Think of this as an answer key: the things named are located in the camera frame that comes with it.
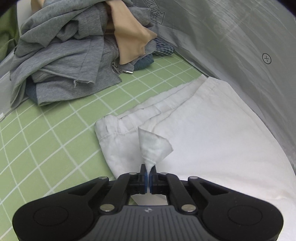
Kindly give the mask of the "white pants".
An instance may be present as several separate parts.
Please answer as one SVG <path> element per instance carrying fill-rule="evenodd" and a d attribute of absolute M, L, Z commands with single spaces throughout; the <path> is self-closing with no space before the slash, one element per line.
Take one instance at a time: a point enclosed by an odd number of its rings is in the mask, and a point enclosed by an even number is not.
<path fill-rule="evenodd" d="M 200 76 L 95 123 L 115 177 L 146 169 L 198 176 L 265 200 L 283 214 L 279 240 L 295 240 L 295 173 L 261 119 L 222 80 Z"/>

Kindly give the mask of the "green grid cutting mat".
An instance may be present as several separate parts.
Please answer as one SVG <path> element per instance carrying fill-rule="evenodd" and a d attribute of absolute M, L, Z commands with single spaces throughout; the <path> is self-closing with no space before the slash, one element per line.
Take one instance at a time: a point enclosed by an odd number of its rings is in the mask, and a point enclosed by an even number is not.
<path fill-rule="evenodd" d="M 1 121 L 1 240 L 16 240 L 12 218 L 32 200 L 99 176 L 113 179 L 95 122 L 119 115 L 201 73 L 180 55 L 155 57 L 119 83 L 93 95 L 38 106 L 24 101 Z"/>

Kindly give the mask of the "dark blue knit garment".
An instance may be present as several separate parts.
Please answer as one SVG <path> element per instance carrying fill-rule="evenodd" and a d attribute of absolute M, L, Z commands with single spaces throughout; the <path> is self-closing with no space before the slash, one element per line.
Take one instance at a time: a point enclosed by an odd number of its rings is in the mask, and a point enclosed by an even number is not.
<path fill-rule="evenodd" d="M 147 68 L 150 66 L 152 63 L 154 63 L 152 54 L 149 54 L 142 59 L 139 59 L 135 64 L 134 64 L 134 71 L 142 70 L 144 68 Z"/>

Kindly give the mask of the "blue plaid cloth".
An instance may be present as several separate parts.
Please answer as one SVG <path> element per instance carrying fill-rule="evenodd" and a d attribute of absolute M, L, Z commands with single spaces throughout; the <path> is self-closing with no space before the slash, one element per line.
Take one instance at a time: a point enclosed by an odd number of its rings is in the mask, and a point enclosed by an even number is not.
<path fill-rule="evenodd" d="M 164 40 L 161 40 L 159 38 L 154 39 L 156 43 L 156 50 L 152 53 L 155 56 L 171 56 L 175 48 L 170 43 L 167 43 Z"/>

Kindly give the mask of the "beige garment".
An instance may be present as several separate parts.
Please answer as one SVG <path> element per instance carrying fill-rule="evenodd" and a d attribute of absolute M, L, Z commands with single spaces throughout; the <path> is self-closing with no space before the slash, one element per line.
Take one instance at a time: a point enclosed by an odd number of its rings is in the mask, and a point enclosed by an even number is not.
<path fill-rule="evenodd" d="M 104 40 L 114 37 L 119 64 L 155 48 L 149 10 L 125 1 L 45 1 L 22 27 L 22 37 L 45 54 L 44 64 L 93 68 L 102 59 Z"/>

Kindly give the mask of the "grey zip hoodie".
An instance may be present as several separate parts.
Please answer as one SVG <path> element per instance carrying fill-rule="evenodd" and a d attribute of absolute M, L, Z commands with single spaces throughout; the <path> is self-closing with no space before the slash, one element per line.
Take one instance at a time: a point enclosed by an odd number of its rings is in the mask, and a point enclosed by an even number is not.
<path fill-rule="evenodd" d="M 10 69 L 11 107 L 92 95 L 156 50 L 149 8 L 131 1 L 45 1 L 22 25 Z"/>

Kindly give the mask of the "grey carrot print storage bag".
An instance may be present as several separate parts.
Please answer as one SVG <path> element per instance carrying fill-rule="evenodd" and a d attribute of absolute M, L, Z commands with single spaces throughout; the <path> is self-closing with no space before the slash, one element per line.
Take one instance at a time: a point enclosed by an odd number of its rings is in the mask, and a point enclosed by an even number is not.
<path fill-rule="evenodd" d="M 134 1 L 202 73 L 228 82 L 295 165 L 295 15 L 279 1 Z"/>

